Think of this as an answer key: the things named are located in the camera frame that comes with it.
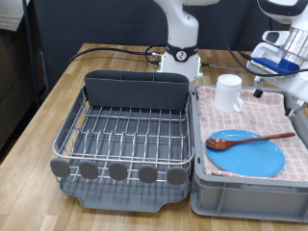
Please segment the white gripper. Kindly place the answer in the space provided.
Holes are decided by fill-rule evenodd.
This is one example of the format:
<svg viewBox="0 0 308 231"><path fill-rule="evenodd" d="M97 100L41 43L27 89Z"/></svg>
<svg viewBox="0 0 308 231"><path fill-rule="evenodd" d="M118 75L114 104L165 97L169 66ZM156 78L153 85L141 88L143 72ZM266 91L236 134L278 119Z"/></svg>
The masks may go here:
<svg viewBox="0 0 308 231"><path fill-rule="evenodd" d="M253 96L260 98L264 82L269 82L283 91L299 98L285 115L293 119L306 107L308 101L307 51L297 54L290 50L261 42L252 52L247 68L255 75Z"/></svg>

